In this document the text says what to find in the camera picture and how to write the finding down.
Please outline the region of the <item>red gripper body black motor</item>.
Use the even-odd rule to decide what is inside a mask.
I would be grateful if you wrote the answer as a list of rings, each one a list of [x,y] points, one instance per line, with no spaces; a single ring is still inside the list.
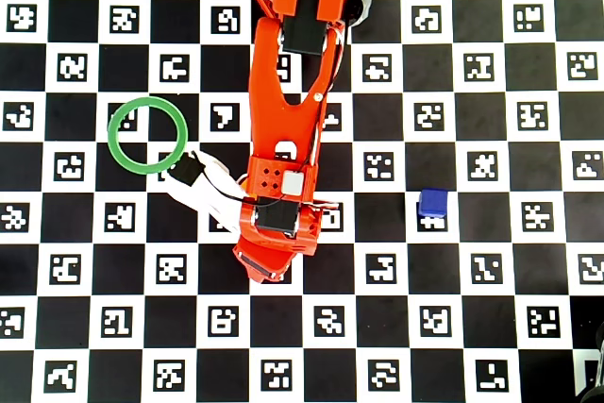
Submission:
[[[258,283],[280,282],[296,255],[313,256],[316,237],[303,234],[301,239],[286,239],[267,245],[253,243],[243,236],[233,248],[235,258],[244,266],[247,276]]]

